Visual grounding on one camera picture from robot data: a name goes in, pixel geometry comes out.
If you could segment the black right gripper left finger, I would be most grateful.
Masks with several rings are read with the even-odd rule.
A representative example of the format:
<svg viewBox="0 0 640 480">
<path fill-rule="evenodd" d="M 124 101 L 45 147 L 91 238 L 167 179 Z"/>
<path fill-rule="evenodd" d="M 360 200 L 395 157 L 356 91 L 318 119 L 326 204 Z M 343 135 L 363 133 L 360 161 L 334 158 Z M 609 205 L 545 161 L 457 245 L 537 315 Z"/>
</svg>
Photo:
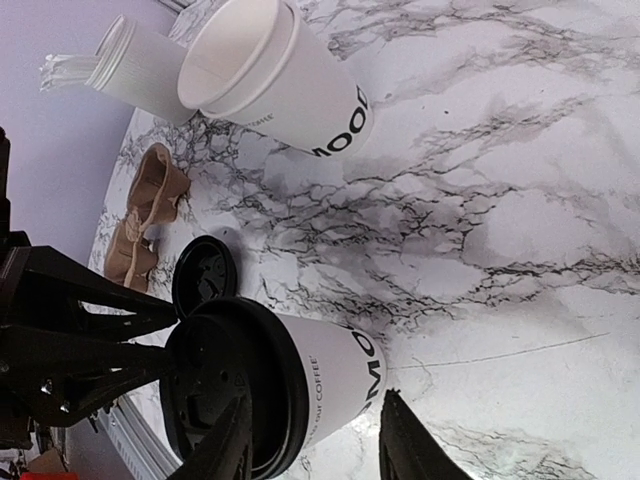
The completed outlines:
<svg viewBox="0 0 640 480">
<path fill-rule="evenodd" d="M 252 405 L 247 395 L 237 396 L 193 454 L 167 479 L 250 479 L 252 456 Z"/>
</svg>

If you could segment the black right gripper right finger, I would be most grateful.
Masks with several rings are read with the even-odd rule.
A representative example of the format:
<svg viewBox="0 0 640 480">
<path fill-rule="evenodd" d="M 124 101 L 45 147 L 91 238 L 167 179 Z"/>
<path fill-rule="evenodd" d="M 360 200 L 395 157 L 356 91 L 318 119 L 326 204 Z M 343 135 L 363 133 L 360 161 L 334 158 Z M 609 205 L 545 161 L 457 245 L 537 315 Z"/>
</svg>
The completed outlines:
<svg viewBox="0 0 640 480">
<path fill-rule="evenodd" d="M 400 396 L 385 392 L 379 432 L 382 480 L 471 480 Z"/>
</svg>

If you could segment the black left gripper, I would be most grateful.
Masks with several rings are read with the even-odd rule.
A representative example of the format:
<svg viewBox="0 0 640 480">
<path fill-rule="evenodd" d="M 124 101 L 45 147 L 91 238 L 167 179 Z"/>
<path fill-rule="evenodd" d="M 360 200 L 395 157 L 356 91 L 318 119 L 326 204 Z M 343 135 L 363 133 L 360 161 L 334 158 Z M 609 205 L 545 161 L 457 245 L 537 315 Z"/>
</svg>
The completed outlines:
<svg viewBox="0 0 640 480">
<path fill-rule="evenodd" d="M 70 427 L 170 373 L 174 361 L 164 348 L 108 341 L 130 340 L 178 321 L 171 303 L 113 283 L 51 246 L 33 246 L 26 232 L 13 231 L 10 155 L 11 142 L 2 133 L 3 450 L 31 447 L 35 422 Z"/>
</svg>

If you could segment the white paper cup with print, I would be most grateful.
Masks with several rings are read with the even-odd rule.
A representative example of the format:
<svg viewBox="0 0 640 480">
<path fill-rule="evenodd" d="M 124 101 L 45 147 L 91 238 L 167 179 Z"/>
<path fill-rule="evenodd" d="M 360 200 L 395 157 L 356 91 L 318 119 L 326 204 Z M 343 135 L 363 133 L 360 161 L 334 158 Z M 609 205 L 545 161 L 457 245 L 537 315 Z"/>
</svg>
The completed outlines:
<svg viewBox="0 0 640 480">
<path fill-rule="evenodd" d="M 306 375 L 309 419 L 303 446 L 311 447 L 364 414 L 384 390 L 382 348 L 351 326 L 279 316 Z"/>
</svg>

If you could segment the black plastic cup lid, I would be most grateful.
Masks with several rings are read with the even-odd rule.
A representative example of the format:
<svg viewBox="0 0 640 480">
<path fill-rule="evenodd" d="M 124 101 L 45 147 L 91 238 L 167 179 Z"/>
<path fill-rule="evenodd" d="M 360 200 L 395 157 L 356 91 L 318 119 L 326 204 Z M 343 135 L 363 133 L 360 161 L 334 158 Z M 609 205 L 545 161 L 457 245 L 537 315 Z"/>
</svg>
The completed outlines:
<svg viewBox="0 0 640 480">
<path fill-rule="evenodd" d="M 254 479 L 284 473 L 300 453 L 310 413 L 307 380 L 292 335 L 256 301 L 218 298 L 198 306 L 165 345 L 175 359 L 160 381 L 165 430 L 184 462 L 237 395 L 252 411 Z"/>
</svg>

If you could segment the stack of white paper cups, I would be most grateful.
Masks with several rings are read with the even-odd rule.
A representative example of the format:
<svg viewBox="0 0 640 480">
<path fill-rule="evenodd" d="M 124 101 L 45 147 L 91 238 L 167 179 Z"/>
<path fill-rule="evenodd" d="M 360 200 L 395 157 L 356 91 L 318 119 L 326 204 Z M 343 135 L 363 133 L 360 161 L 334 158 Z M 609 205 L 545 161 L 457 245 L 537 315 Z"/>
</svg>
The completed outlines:
<svg viewBox="0 0 640 480">
<path fill-rule="evenodd" d="M 363 89 L 289 1 L 226 2 L 191 43 L 182 104 L 319 158 L 357 152 L 374 123 Z"/>
</svg>

